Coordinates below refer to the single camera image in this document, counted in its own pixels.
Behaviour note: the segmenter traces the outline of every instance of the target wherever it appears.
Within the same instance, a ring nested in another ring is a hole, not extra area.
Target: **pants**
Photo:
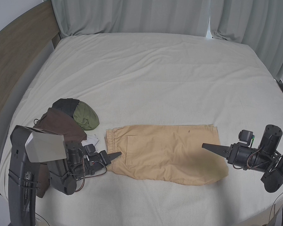
[[[108,153],[122,153],[107,169],[135,179],[214,183],[228,175],[228,167],[223,157],[201,148],[202,143],[220,145],[217,127],[132,125],[106,130]]]

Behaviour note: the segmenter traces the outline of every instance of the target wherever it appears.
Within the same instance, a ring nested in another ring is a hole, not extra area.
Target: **gray curtain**
[[[62,37],[100,32],[206,36],[211,0],[52,0]]]
[[[249,45],[272,76],[283,74],[283,0],[211,0],[213,38]]]

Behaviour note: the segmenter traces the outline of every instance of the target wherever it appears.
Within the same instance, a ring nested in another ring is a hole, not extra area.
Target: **white bed sheet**
[[[105,130],[131,124],[214,124],[222,145],[267,124],[283,130],[283,94],[253,50],[243,44],[162,33],[113,33],[62,39],[30,85],[11,123],[33,126],[59,98],[88,103]],[[8,197],[11,143],[0,165]],[[283,137],[278,147],[283,152]],[[52,187],[36,212],[53,225],[234,225],[268,208],[283,192],[264,190],[262,173],[235,170],[205,186],[135,180],[108,172],[71,196]]]

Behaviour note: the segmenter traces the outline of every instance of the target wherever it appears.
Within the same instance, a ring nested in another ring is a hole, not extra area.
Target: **pants pocket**
[[[126,165],[157,165],[163,159],[161,141],[156,137],[128,136]]]

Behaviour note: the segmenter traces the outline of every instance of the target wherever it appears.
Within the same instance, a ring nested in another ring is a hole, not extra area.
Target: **khaki shorts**
[[[223,157],[201,148],[220,145],[213,125],[132,125],[106,130],[108,153],[121,152],[109,171],[135,179],[184,185],[214,183],[228,175]]]

